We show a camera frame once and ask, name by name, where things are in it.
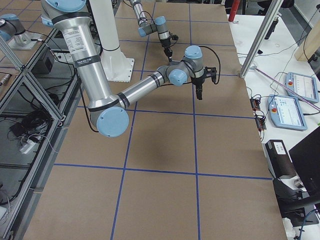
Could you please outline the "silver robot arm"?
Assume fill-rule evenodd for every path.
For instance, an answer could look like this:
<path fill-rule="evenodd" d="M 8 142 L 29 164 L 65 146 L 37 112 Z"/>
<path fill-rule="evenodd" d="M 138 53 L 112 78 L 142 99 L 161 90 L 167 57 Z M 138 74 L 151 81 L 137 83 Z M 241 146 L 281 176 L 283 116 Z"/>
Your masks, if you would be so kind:
<path fill-rule="evenodd" d="M 170 61 L 147 78 L 118 94 L 110 81 L 131 79 L 134 60 L 122 53 L 112 3 L 109 0 L 43 0 L 44 25 L 60 31 L 89 98 L 90 121 L 98 132 L 114 138 L 129 125 L 126 109 L 169 82 L 181 86 L 205 78 L 201 48 L 186 48 L 180 61 Z"/>
<path fill-rule="evenodd" d="M 159 16 L 153 19 L 152 16 L 143 9 L 143 5 L 140 0 L 130 0 L 129 2 L 137 19 L 139 35 L 141 37 L 146 37 L 153 33 L 157 33 L 164 54 L 171 63 L 173 61 L 171 40 L 177 41 L 179 37 L 169 31 L 166 18 L 164 16 Z"/>

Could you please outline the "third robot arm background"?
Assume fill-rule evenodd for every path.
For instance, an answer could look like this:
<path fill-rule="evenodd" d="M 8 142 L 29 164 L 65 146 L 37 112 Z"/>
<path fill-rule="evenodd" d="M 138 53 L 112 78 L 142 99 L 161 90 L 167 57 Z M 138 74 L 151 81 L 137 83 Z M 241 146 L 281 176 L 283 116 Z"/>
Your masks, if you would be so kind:
<path fill-rule="evenodd" d="M 24 47 L 32 41 L 20 19 L 13 13 L 0 16 L 0 36 L 6 42 L 13 39 L 20 47 Z"/>

